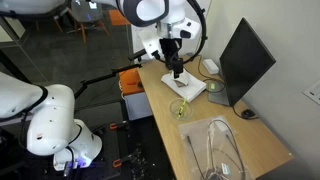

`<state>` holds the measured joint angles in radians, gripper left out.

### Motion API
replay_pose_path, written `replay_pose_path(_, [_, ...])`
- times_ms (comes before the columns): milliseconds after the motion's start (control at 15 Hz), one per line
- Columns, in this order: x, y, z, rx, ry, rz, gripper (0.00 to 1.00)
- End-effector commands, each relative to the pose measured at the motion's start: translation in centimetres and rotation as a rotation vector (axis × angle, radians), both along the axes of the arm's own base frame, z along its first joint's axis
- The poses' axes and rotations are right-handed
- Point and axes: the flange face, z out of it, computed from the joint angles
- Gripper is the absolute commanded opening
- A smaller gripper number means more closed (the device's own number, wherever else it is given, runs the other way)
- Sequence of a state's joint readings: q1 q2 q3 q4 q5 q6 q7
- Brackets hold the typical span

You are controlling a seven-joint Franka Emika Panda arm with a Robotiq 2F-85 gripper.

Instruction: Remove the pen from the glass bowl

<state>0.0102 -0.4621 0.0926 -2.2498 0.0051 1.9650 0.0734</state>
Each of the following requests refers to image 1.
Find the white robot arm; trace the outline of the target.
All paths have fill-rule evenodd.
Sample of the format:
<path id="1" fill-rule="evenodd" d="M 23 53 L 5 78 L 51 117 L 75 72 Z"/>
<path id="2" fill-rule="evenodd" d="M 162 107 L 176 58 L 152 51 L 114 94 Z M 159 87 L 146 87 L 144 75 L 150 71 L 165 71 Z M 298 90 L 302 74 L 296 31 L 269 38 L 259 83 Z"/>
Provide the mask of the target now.
<path id="1" fill-rule="evenodd" d="M 206 33 L 206 23 L 185 16 L 189 4 L 199 17 L 203 11 L 196 0 L 87 0 L 111 5 L 133 25 L 157 26 L 162 40 L 192 39 Z M 86 168 L 102 149 L 102 140 L 83 121 L 74 117 L 73 91 L 60 84 L 38 86 L 0 73 L 0 118 L 31 115 L 26 149 L 38 156 L 54 157 L 59 170 Z"/>

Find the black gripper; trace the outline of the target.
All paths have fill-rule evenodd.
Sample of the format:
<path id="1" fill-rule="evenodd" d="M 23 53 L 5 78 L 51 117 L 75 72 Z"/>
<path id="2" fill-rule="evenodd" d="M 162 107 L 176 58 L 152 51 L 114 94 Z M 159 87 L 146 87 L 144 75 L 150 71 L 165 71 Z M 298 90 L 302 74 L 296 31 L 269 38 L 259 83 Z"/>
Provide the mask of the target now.
<path id="1" fill-rule="evenodd" d="M 160 40 L 160 45 L 165 58 L 165 65 L 169 70 L 174 70 L 174 79 L 177 79 L 183 73 L 183 65 L 178 55 L 179 50 L 182 48 L 182 40 L 178 38 L 163 38 Z"/>

